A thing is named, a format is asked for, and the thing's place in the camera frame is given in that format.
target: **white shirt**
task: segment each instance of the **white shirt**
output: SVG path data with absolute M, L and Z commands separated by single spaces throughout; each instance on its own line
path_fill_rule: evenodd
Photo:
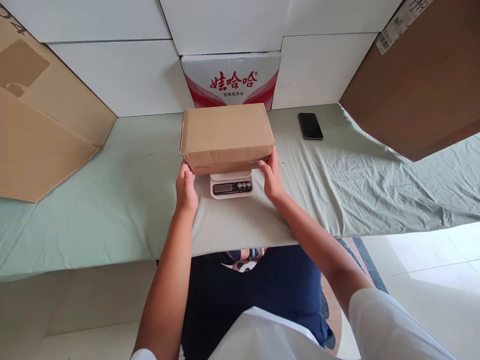
M 383 291 L 358 290 L 350 299 L 348 312 L 363 360 L 457 359 Z M 209 359 L 337 358 L 320 347 L 307 328 L 252 307 L 233 323 Z M 131 360 L 157 359 L 150 350 L 140 349 Z

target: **dark blue pants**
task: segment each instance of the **dark blue pants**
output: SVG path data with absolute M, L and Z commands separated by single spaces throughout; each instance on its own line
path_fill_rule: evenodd
M 181 345 L 185 358 L 208 359 L 232 324 L 256 306 L 309 329 L 324 346 L 321 273 L 299 245 L 270 247 L 248 272 L 231 270 L 214 254 L 191 259 Z

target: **hand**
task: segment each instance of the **hand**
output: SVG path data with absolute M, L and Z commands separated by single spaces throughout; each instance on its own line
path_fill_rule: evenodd
M 286 194 L 280 181 L 279 161 L 277 160 L 277 147 L 275 145 L 268 161 L 260 160 L 258 166 L 265 175 L 265 194 L 275 204 Z
M 180 165 L 180 173 L 176 179 L 176 210 L 186 210 L 195 214 L 199 207 L 199 197 L 194 188 L 195 174 L 189 165 L 183 160 Z

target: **white box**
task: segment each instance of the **white box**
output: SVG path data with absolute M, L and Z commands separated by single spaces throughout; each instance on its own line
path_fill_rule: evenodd
M 281 57 L 279 51 L 186 55 L 181 65 L 196 108 L 264 103 L 268 111 Z
M 378 33 L 402 0 L 291 0 L 286 36 Z
M 272 109 L 338 103 L 377 33 L 287 36 Z
M 41 43 L 170 39 L 158 0 L 1 0 Z
M 161 0 L 180 55 L 279 51 L 289 0 Z
M 194 107 L 172 40 L 50 45 L 118 117 Z

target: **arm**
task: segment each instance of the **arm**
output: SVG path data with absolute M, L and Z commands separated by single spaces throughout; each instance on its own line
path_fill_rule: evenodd
M 133 352 L 149 349 L 160 359 L 178 359 L 189 291 L 192 225 L 199 204 L 195 175 L 182 162 L 176 209 L 151 283 Z
M 260 161 L 259 166 L 265 175 L 266 195 L 281 212 L 302 249 L 326 277 L 348 318 L 352 295 L 374 285 L 343 246 L 285 192 L 275 147 L 268 163 Z

